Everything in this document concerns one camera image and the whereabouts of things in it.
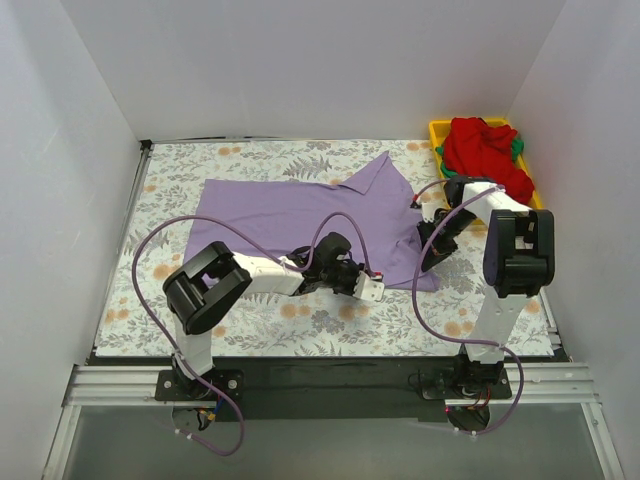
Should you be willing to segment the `purple t shirt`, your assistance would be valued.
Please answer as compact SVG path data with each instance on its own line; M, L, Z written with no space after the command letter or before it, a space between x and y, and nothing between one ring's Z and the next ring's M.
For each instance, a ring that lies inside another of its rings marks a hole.
M277 257L309 244L317 231L335 231L368 261L389 288L434 292L438 277L416 275L422 247L411 208L413 190L383 153L337 185L206 180L184 253L192 258L213 241L249 256L264 247Z

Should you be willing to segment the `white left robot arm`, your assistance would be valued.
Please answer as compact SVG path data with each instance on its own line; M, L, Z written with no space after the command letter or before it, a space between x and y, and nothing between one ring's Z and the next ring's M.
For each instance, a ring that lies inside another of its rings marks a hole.
M320 288L361 298L369 281L365 265L352 259L349 240L336 232L275 260L211 243L163 285L176 328L172 369L178 387L193 400L212 395L212 330L238 300L261 293L301 296Z

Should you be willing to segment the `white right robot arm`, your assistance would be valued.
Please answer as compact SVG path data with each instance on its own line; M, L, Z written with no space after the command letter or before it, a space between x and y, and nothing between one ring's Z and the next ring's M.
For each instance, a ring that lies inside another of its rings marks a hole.
M440 337L458 344L458 354L443 371L418 375L417 382L430 398L471 398L508 385L504 358L516 320L554 278L554 216L515 201L485 177L454 176L442 183L446 207L424 209L417 225L422 249L414 273L427 273L449 258L458 249L457 236L479 220L487 228L485 296L467 338Z

